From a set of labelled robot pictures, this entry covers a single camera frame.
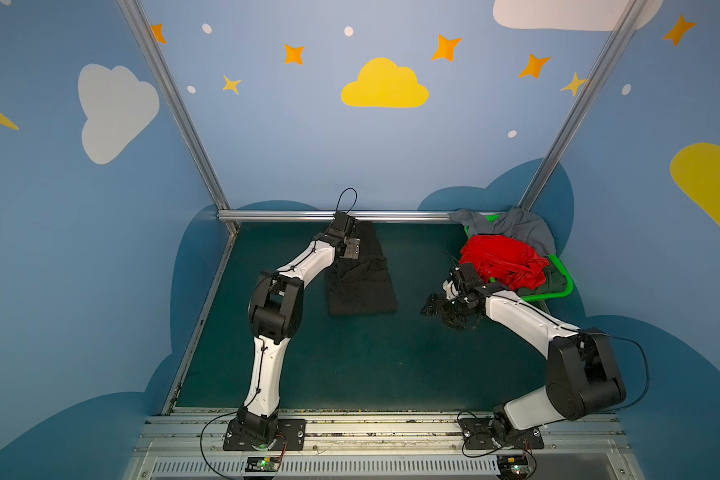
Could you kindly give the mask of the black t shirt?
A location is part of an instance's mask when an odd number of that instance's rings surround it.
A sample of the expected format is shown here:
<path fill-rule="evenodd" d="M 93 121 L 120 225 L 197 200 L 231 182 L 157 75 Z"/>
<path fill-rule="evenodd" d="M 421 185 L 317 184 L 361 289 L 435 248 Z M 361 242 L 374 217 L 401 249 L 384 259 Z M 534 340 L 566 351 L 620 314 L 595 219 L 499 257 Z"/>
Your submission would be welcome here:
<path fill-rule="evenodd" d="M 326 270 L 326 295 L 331 316 L 376 315 L 398 309 L 387 258 L 371 222 L 359 222 L 357 259 L 339 259 Z"/>

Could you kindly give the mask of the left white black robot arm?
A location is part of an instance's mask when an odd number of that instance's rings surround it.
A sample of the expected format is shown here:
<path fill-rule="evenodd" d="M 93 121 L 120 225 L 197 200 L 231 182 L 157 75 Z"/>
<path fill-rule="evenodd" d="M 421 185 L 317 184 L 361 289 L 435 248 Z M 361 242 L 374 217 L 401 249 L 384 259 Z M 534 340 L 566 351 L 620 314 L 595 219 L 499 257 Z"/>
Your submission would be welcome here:
<path fill-rule="evenodd" d="M 304 294 L 309 284 L 340 258 L 356 259 L 360 240 L 352 233 L 320 233 L 305 250 L 257 280 L 248 307 L 253 335 L 251 380 L 230 434 L 254 448 L 265 448 L 278 434 L 280 381 L 287 347 L 303 318 Z"/>

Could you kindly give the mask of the red t shirt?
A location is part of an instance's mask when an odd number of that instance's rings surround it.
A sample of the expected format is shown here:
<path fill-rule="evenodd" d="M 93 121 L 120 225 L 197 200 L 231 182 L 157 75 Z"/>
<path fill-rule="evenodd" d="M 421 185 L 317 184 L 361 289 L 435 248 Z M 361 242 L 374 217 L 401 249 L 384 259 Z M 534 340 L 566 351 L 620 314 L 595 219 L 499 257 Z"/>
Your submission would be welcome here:
<path fill-rule="evenodd" d="M 536 289 L 546 282 L 549 261 L 521 241 L 502 235 L 474 235 L 460 250 L 461 264 L 472 264 L 481 279 L 510 290 Z"/>

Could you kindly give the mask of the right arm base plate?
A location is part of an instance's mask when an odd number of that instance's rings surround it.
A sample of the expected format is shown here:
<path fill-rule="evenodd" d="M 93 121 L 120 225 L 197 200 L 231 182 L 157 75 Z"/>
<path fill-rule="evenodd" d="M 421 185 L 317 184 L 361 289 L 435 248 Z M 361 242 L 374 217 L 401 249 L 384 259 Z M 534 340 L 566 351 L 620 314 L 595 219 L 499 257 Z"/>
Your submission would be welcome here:
<path fill-rule="evenodd" d="M 517 430 L 508 420 L 493 417 L 467 416 L 458 419 L 457 424 L 462 431 L 465 450 L 544 448 L 544 441 L 537 428 Z"/>

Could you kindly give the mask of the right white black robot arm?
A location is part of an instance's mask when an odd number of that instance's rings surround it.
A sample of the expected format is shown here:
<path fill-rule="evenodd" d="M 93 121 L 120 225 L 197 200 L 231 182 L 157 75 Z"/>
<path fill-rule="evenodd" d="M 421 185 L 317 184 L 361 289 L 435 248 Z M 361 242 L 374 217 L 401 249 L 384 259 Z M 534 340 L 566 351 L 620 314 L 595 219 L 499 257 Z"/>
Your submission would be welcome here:
<path fill-rule="evenodd" d="M 421 313 L 454 329 L 485 317 L 514 332 L 546 360 L 545 384 L 494 408 L 491 428 L 509 436 L 616 406 L 627 391 L 609 337 L 557 319 L 499 282 L 486 282 L 470 263 L 450 270 L 441 293 Z"/>

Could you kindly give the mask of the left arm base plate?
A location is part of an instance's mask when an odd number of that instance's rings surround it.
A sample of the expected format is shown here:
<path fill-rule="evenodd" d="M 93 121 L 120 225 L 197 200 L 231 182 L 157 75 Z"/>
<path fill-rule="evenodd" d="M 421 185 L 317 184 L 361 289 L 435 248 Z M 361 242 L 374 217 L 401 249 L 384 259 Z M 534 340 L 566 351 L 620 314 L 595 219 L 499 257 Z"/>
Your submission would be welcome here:
<path fill-rule="evenodd" d="M 305 419 L 254 421 L 232 420 L 224 435 L 224 451 L 302 451 L 306 440 Z"/>

